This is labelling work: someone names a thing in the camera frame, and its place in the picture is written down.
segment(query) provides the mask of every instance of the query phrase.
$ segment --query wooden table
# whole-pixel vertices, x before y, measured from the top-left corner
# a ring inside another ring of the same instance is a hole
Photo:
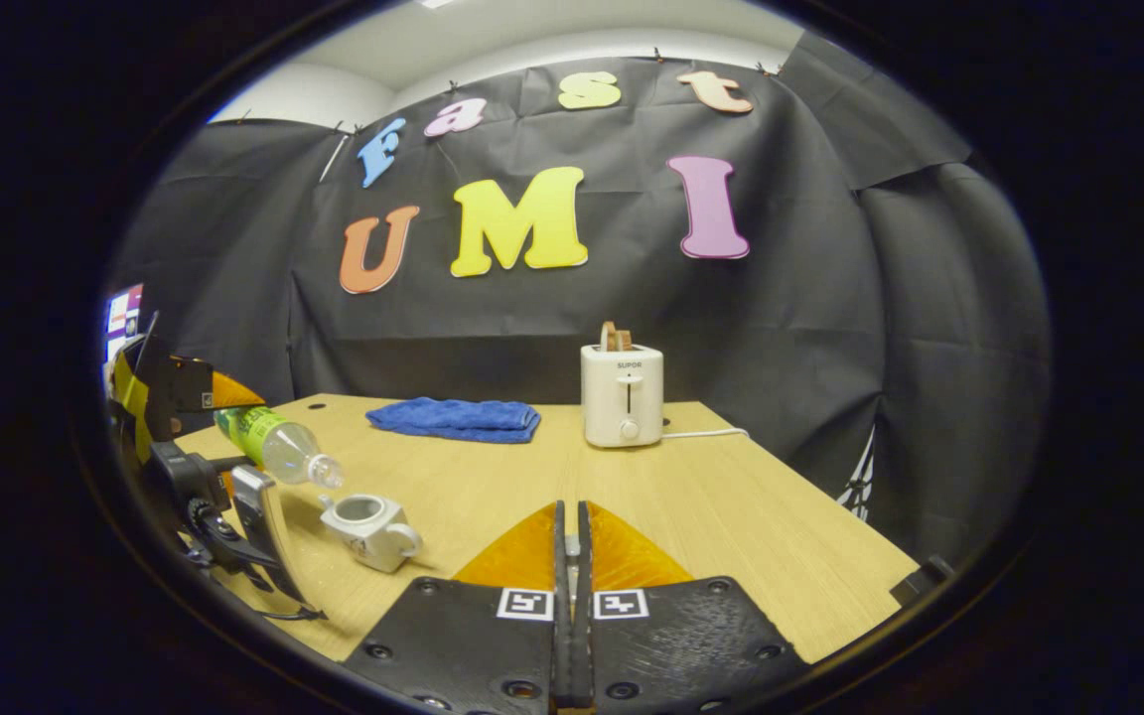
[[[532,443],[479,444],[387,432],[365,412],[390,399],[315,395],[277,407],[308,426],[345,469],[340,490],[281,485],[283,510],[305,596],[327,621],[272,621],[321,654],[342,660],[419,575],[451,578],[538,508],[597,502],[636,526],[691,575],[731,575],[792,639],[818,660],[898,610],[890,588],[915,562],[748,436],[665,440],[652,447],[595,448],[578,404],[537,404]],[[317,404],[323,407],[313,408]],[[701,403],[669,403],[667,431],[726,429]],[[177,440],[219,458],[237,448],[216,427]],[[404,506],[423,551],[395,574],[358,565],[320,523],[317,494],[376,493]],[[295,611],[244,575],[217,574],[251,606]]]

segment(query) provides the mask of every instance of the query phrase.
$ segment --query white toaster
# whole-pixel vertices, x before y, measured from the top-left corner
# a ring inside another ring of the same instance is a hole
[[[581,348],[581,416],[595,447],[638,447],[659,442],[665,418],[665,355],[631,345]]]

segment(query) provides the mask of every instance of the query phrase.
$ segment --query bottle cap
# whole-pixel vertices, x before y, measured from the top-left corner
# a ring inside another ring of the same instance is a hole
[[[317,454],[308,459],[308,478],[326,488],[337,488],[342,485],[342,466],[327,454]]]

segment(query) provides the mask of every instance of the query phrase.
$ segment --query cup handle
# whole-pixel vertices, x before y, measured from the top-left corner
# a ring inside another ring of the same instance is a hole
[[[400,556],[418,556],[418,551],[422,551],[422,538],[414,532],[413,526],[410,526],[408,524],[387,524],[386,531],[398,533],[408,539],[410,543],[413,545],[413,548],[402,549]]]

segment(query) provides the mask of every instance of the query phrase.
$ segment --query water bottle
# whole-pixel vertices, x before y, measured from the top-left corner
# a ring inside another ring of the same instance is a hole
[[[235,407],[214,413],[214,423],[246,456],[285,484],[311,479],[327,488],[342,485],[342,466],[323,454],[312,430],[268,407]]]

